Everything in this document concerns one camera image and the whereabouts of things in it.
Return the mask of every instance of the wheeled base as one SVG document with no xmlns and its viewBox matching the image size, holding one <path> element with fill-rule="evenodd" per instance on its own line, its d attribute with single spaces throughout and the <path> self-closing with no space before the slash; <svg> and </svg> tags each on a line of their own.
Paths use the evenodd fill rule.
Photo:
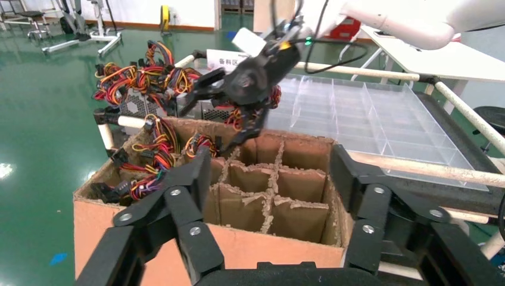
<svg viewBox="0 0 505 286">
<path fill-rule="evenodd" d="M 77 45 L 79 43 L 85 43 L 88 41 L 97 41 L 97 42 L 108 42 L 105 47 L 98 50 L 98 56 L 105 55 L 112 47 L 114 47 L 121 40 L 121 33 L 118 33 L 115 36 L 95 36 L 91 34 L 91 38 L 87 41 L 81 42 L 79 40 L 72 40 L 64 43 L 59 43 L 58 45 L 49 46 L 46 48 L 42 48 L 42 52 L 44 54 L 49 54 L 50 52 L 58 51 L 59 49 L 63 49 L 69 46 Z"/>
</svg>

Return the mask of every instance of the clear plastic tray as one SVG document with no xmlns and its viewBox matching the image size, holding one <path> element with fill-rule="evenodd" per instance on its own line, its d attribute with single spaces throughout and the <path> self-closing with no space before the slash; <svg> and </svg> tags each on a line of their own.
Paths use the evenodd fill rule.
<svg viewBox="0 0 505 286">
<path fill-rule="evenodd" d="M 407 85 L 289 74 L 266 126 L 336 139 L 351 151 L 473 170 Z M 482 184 L 384 170 L 391 176 L 488 191 Z"/>
</svg>

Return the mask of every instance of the green epoxy floor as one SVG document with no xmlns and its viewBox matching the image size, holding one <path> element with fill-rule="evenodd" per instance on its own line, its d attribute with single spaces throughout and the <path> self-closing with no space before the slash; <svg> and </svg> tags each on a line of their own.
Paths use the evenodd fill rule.
<svg viewBox="0 0 505 286">
<path fill-rule="evenodd" d="M 104 106 L 91 98 L 94 65 L 136 61 L 144 57 L 150 39 L 162 39 L 176 60 L 194 49 L 235 50 L 227 37 L 227 30 L 240 26 L 234 17 L 217 33 L 176 32 L 162 38 L 158 32 L 125 30 L 123 43 L 103 59 L 96 56 L 100 44 L 84 43 L 46 57 L 26 38 L 26 30 L 0 32 L 0 163 L 14 168 L 0 180 L 1 286 L 71 285 L 74 280 L 72 192 L 107 159 L 92 116 Z M 59 36 L 54 42 L 63 40 Z M 339 52 L 338 47 L 317 46 L 311 61 L 331 63 Z M 351 49 L 347 56 L 358 53 Z M 453 116 L 471 133 L 473 127 L 459 113 Z M 67 257 L 51 266 L 56 254 Z"/>
</svg>

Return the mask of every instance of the white table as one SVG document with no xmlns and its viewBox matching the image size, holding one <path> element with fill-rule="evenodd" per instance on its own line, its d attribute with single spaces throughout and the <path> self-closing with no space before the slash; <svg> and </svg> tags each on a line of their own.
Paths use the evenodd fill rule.
<svg viewBox="0 0 505 286">
<path fill-rule="evenodd" d="M 441 79 L 455 79 L 457 83 L 453 92 L 459 97 L 469 80 L 505 82 L 504 62 L 462 43 L 450 42 L 438 50 L 418 51 L 402 40 L 376 35 L 374 32 L 378 30 L 374 28 L 361 26 L 361 30 L 379 46 L 362 68 L 367 67 L 380 53 L 385 52 L 388 55 L 386 70 L 392 69 L 393 62 L 389 60 L 391 57 L 408 73 L 432 74 Z M 387 79 L 382 79 L 381 83 L 387 83 Z M 451 113 L 454 106 L 446 102 L 444 109 Z"/>
</svg>

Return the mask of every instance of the cardboard box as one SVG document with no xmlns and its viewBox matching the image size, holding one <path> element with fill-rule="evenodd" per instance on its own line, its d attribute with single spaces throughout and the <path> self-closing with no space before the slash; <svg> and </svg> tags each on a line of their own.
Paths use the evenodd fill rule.
<svg viewBox="0 0 505 286">
<path fill-rule="evenodd" d="M 166 120 L 181 143 L 195 132 L 221 136 L 227 143 L 235 133 L 220 123 Z M 133 163 L 139 157 L 132 145 L 151 140 L 141 131 L 124 144 Z M 230 154 L 212 159 L 211 187 L 202 212 L 227 269 L 256 268 L 258 262 L 340 266 L 353 221 L 329 180 L 332 144 L 331 139 L 265 130 Z M 177 165 L 188 160 L 177 157 Z M 142 175 L 116 169 L 109 160 L 74 193 L 76 277 L 105 229 L 112 226 L 113 216 L 123 209 L 98 200 L 90 184 L 115 185 L 138 176 Z M 142 285 L 190 285 L 174 241 L 147 263 Z"/>
</svg>

